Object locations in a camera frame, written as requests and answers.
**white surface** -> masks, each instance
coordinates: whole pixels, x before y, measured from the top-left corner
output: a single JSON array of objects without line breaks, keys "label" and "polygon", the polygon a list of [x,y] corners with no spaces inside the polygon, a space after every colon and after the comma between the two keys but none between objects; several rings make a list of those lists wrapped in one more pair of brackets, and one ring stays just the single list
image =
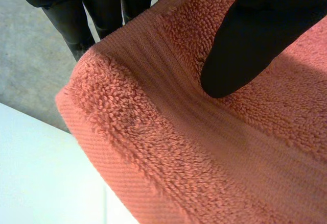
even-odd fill
[{"label": "white surface", "polygon": [[0,104],[0,223],[138,222],[72,135]]}]

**gloved finger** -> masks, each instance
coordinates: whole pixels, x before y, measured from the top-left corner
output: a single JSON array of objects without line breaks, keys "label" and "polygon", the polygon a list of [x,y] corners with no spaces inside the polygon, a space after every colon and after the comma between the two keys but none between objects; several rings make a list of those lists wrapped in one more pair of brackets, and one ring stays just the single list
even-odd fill
[{"label": "gloved finger", "polygon": [[201,73],[211,97],[229,95],[248,84],[287,46],[327,15],[327,1],[304,7],[289,0],[236,0],[216,33]]}]

